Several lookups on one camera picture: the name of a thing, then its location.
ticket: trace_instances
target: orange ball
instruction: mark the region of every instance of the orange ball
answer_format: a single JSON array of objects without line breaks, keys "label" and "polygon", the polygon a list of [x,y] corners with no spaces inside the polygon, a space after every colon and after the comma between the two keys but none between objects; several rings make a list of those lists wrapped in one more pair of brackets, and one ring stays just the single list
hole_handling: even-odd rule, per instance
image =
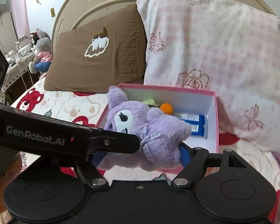
[{"label": "orange ball", "polygon": [[160,106],[160,110],[162,110],[165,114],[170,114],[172,115],[173,114],[173,108],[170,104],[168,103],[163,103],[161,106]]}]

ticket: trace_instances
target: wall switch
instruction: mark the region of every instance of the wall switch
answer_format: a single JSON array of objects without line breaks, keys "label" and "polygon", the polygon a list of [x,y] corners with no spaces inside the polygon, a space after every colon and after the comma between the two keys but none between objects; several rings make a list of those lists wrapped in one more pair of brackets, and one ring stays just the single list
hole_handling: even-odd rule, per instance
[{"label": "wall switch", "polygon": [[52,17],[55,17],[56,15],[55,15],[55,9],[54,8],[51,8],[51,16]]}]

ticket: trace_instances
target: human hand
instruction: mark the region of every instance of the human hand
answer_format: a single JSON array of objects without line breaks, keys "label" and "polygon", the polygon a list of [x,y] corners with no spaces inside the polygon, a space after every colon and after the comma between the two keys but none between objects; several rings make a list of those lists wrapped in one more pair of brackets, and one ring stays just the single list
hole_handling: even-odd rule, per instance
[{"label": "human hand", "polygon": [[16,156],[14,161],[7,168],[4,176],[0,177],[0,213],[6,210],[3,202],[3,193],[7,185],[9,185],[21,172],[22,160],[20,154]]}]

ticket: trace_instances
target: gray plush toy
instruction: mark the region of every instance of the gray plush toy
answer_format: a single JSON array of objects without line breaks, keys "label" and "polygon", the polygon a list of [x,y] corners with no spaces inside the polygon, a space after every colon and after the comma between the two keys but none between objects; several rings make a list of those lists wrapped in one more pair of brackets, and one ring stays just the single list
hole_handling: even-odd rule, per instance
[{"label": "gray plush toy", "polygon": [[52,62],[51,41],[41,29],[37,29],[36,33],[39,40],[36,43],[36,49],[34,51],[35,58],[29,63],[29,71],[32,74],[36,74],[40,71],[42,74],[49,69]]}]

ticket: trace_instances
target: open box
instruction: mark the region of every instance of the open box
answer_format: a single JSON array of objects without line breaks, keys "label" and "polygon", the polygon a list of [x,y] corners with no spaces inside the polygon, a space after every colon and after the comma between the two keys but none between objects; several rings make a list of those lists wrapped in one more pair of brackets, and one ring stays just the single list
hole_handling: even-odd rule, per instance
[{"label": "open box", "polygon": [[[120,84],[130,101],[144,101],[154,99],[160,105],[169,103],[174,112],[191,113],[205,116],[204,136],[191,135],[184,141],[190,147],[203,147],[210,153],[218,152],[219,132],[216,94],[212,91],[192,88],[161,87],[138,84]],[[108,113],[108,106],[104,109],[98,128],[104,128]]]}]

